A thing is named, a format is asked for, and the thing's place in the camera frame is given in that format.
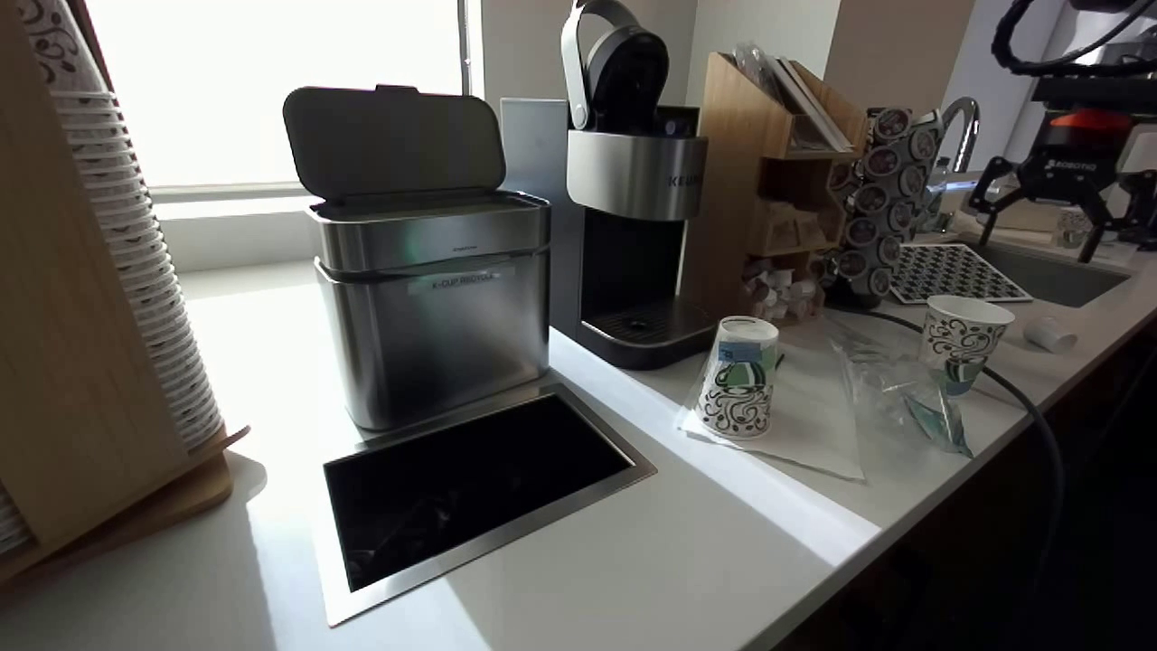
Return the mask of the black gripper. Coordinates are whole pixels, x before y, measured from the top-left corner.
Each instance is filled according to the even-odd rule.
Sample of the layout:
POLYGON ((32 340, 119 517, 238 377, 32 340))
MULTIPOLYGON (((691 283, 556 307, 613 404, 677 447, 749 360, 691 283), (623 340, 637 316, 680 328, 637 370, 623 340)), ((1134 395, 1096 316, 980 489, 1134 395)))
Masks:
POLYGON ((1143 172, 1116 172, 1120 148, 1134 119, 1109 108, 1062 108, 1043 119, 1043 130, 1018 165, 995 155, 965 205, 985 217, 980 243, 990 243, 1000 217, 1025 198, 1077 198, 1085 190, 1100 196, 1109 184, 1134 196, 1147 189, 1143 172))

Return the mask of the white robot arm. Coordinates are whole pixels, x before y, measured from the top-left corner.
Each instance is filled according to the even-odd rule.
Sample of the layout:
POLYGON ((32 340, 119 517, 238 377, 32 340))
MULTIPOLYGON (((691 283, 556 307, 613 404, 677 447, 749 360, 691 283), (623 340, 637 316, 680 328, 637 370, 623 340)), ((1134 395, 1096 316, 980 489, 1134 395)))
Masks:
POLYGON ((1036 79, 1043 128, 1019 163, 995 155, 965 205, 990 239, 1018 204, 1077 205, 1091 224, 1077 260, 1089 265, 1114 230, 1157 248, 1157 47, 1154 0, 1068 0, 1074 16, 1116 16, 1083 47, 1056 58, 1019 58, 1018 30, 1036 0, 1013 0, 995 25, 990 53, 1013 76, 1036 79))

